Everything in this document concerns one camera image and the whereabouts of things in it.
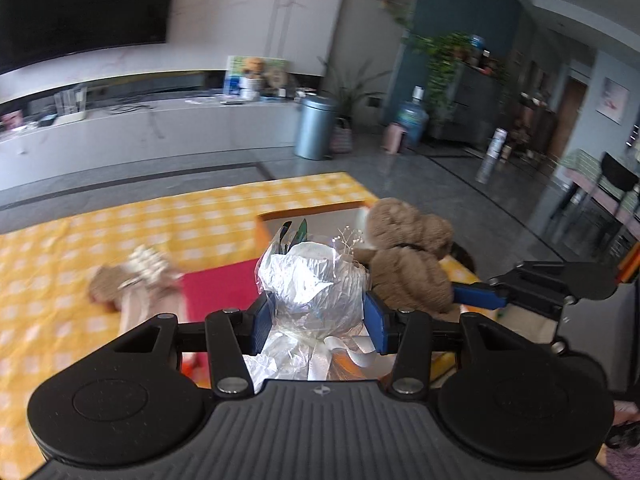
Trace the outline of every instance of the dark cabinet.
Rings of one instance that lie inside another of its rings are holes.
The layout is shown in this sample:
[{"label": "dark cabinet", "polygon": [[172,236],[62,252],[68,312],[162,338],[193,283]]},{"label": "dark cabinet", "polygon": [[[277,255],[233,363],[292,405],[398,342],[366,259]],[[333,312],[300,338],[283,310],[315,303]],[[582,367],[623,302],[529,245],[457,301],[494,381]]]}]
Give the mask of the dark cabinet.
[{"label": "dark cabinet", "polygon": [[485,146],[494,133],[500,83],[473,67],[463,65],[449,89],[447,119],[430,128],[429,136]]}]

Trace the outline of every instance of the doorway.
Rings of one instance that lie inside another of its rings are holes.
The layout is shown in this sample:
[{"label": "doorway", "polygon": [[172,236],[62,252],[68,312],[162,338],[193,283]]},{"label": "doorway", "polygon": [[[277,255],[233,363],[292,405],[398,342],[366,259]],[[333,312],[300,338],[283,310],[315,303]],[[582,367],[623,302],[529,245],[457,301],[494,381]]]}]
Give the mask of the doorway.
[{"label": "doorway", "polygon": [[562,101],[560,101],[558,108],[558,126],[556,126],[549,147],[546,150],[546,156],[555,163],[558,163],[564,153],[567,142],[569,142],[569,137],[571,137],[574,130],[575,121],[578,119],[586,93],[587,85],[569,78],[564,87],[564,94],[562,94]]}]

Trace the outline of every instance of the picture frame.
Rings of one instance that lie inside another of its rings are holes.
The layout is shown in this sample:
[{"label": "picture frame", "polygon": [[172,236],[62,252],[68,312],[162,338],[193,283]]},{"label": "picture frame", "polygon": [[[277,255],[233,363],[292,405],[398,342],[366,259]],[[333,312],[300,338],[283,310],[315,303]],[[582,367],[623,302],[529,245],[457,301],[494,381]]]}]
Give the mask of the picture frame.
[{"label": "picture frame", "polygon": [[226,61],[226,73],[223,93],[228,96],[240,95],[240,80],[244,75],[247,62],[259,62],[263,76],[265,76],[265,85],[270,88],[268,73],[273,70],[279,70],[287,73],[289,70],[289,62],[286,59],[277,59],[273,57],[257,57],[257,56],[228,56]]},{"label": "picture frame", "polygon": [[606,77],[602,85],[602,92],[598,99],[596,111],[620,124],[628,99],[629,90]]}]

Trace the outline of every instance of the table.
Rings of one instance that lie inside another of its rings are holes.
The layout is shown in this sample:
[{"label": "table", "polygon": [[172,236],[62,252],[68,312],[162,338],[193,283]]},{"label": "table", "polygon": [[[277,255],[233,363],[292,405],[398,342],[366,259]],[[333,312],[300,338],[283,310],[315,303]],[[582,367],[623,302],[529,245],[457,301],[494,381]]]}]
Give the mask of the table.
[{"label": "table", "polygon": [[[620,163],[635,173],[640,171],[638,163],[634,158],[625,157],[620,160]],[[572,181],[572,186],[561,202],[561,208],[564,209],[574,197],[578,188],[582,188],[586,192],[590,192],[591,189],[593,189],[594,183],[600,176],[600,161],[583,150],[575,150],[574,152],[564,156],[560,160],[559,164],[565,168],[564,176],[568,177]],[[606,178],[602,179],[601,184],[607,192],[597,189],[593,194],[593,199],[613,215],[618,203],[611,195],[620,199],[622,197],[622,192],[613,186]],[[616,215],[616,219],[622,224],[626,224],[629,232],[631,232],[637,240],[640,240],[640,222],[633,218],[633,212],[637,204],[638,194],[629,193],[622,201],[620,209]]]},{"label": "table", "polygon": [[[119,314],[87,297],[96,269],[155,245],[184,271],[258,257],[260,213],[376,200],[345,173],[254,182],[139,202],[0,236],[0,478],[27,476],[43,462],[26,423],[32,391],[113,339]],[[450,256],[452,280],[478,279]]]}]

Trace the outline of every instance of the white plastic wrap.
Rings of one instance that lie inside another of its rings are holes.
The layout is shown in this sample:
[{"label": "white plastic wrap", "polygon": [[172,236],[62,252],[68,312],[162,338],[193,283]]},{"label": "white plastic wrap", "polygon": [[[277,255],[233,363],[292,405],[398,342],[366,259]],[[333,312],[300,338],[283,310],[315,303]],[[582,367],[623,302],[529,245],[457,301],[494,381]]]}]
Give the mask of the white plastic wrap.
[{"label": "white plastic wrap", "polygon": [[328,238],[310,236],[287,254],[277,253],[279,240],[277,234],[257,267],[258,288],[276,295],[274,326],[315,340],[358,333],[364,267]]},{"label": "white plastic wrap", "polygon": [[326,380],[335,352],[371,366],[379,356],[366,332],[360,335],[366,269],[328,238],[309,236],[287,254],[281,246],[278,233],[256,267],[258,288],[276,297],[261,354],[244,356],[256,391],[265,379]]}]

